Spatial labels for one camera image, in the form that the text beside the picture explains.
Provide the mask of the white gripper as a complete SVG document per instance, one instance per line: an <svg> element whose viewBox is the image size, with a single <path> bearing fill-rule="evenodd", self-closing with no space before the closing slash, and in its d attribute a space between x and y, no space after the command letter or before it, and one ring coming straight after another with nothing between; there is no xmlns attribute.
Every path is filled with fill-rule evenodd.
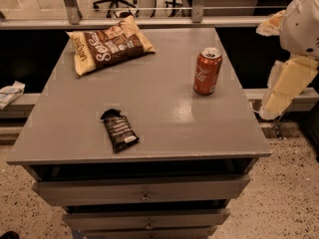
<svg viewBox="0 0 319 239"><path fill-rule="evenodd" d="M284 50L300 55L286 62L276 61L271 69L259 115L264 120L274 120L287 110L318 74L319 0L293 0L286 11L272 14L261 23L256 33L262 36L279 35Z"/></svg>

